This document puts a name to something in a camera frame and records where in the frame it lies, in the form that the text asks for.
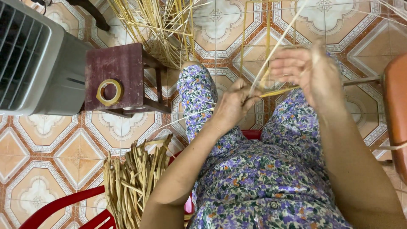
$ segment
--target tiled floor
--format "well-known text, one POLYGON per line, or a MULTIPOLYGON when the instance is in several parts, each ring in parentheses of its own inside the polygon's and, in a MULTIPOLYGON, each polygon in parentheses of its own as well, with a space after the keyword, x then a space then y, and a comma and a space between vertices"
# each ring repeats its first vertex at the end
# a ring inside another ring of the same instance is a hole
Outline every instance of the tiled floor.
MULTIPOLYGON (((40 5, 24 1, 33 9, 43 11, 40 5)), ((47 8, 46 16, 95 48, 133 42, 106 0, 91 2, 111 25, 109 32, 96 28, 95 20, 86 11, 70 6, 64 0, 54 0, 47 8)), ((244 19, 245 2, 216 0, 194 11, 196 58, 207 66, 220 94, 240 76, 248 82, 253 81, 265 60, 265 47, 247 46, 240 72, 243 29, 245 44, 265 45, 267 42, 267 5, 248 2, 244 19)), ((298 0, 298 6, 304 2, 298 0)), ((399 7, 403 1, 394 4, 399 7)), ((273 45, 293 18, 295 2, 273 2, 268 7, 273 9, 270 21, 270 44, 273 45)), ((336 53, 343 63, 344 80, 381 75, 395 55, 407 51, 405 26, 382 17, 407 24, 388 14, 388 10, 377 2, 309 0, 295 24, 296 44, 324 39, 326 49, 336 53)), ((147 30, 141 31, 142 36, 146 34, 147 30)), ((283 44, 292 42, 291 31, 283 44)), ((176 91, 178 73, 169 70, 163 74, 163 93, 173 111, 170 115, 151 112, 122 119, 101 112, 86 112, 73 117, 0 117, 0 228, 18 228, 46 203, 102 185, 103 159, 108 151, 122 157, 131 142, 164 138, 170 133, 174 134, 171 150, 183 149, 187 143, 185 121, 160 129, 182 116, 181 100, 176 91)), ((146 94, 154 98, 154 73, 147 72, 146 78, 146 94)), ((273 90, 287 85, 268 81, 265 86, 267 90, 273 90)), ((345 92, 347 106, 366 144, 388 144, 380 85, 350 86, 345 92)), ((241 127, 261 129, 281 100, 282 97, 270 97, 258 102, 240 122, 241 127)), ((390 157, 389 152, 374 151, 373 154, 380 160, 390 157)), ((407 191, 394 171, 387 173, 395 188, 407 191)), ((399 197, 407 213, 407 195, 399 197)), ((104 195, 99 195, 57 212, 42 228, 77 228, 105 206, 104 195)))

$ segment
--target air cooler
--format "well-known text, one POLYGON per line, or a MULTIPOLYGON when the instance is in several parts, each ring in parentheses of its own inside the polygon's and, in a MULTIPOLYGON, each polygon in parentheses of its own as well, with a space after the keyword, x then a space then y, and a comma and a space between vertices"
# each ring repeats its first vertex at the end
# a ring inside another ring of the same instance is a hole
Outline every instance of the air cooler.
POLYGON ((0 114, 77 114, 91 48, 22 2, 0 0, 0 114))

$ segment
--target tape roll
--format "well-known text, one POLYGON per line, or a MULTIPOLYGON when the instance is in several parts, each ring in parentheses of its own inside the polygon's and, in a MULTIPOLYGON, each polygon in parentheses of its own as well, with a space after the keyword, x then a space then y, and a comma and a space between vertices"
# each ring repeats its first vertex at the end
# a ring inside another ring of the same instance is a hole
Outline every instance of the tape roll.
POLYGON ((111 106, 120 102, 120 99, 123 96, 123 87, 114 79, 107 79, 103 81, 98 88, 98 93, 96 94, 96 98, 103 103, 105 106, 111 106), (105 92, 105 88, 107 85, 113 84, 116 87, 116 95, 111 100, 105 99, 103 93, 105 92))

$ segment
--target purple floral fabric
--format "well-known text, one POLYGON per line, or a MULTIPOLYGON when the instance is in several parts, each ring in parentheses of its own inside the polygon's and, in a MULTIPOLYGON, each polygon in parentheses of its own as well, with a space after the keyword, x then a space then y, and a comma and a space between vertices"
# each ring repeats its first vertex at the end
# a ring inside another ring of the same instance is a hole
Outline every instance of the purple floral fabric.
MULTIPOLYGON (((199 111, 217 102, 216 85, 205 67, 192 65, 177 88, 191 141, 211 117, 199 111)), ((195 183, 189 228, 351 228, 335 206, 318 129, 315 112, 295 90, 276 107, 260 141, 230 130, 195 183)))

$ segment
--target woman's left hand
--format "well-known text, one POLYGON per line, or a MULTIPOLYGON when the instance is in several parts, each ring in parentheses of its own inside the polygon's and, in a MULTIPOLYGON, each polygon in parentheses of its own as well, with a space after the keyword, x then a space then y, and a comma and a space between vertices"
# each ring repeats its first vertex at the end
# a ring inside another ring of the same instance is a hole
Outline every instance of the woman's left hand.
POLYGON ((259 90, 254 90, 250 97, 249 91, 250 86, 242 78, 239 78, 216 103, 213 115, 208 122, 222 135, 239 123, 249 109, 260 100, 261 92, 259 90))

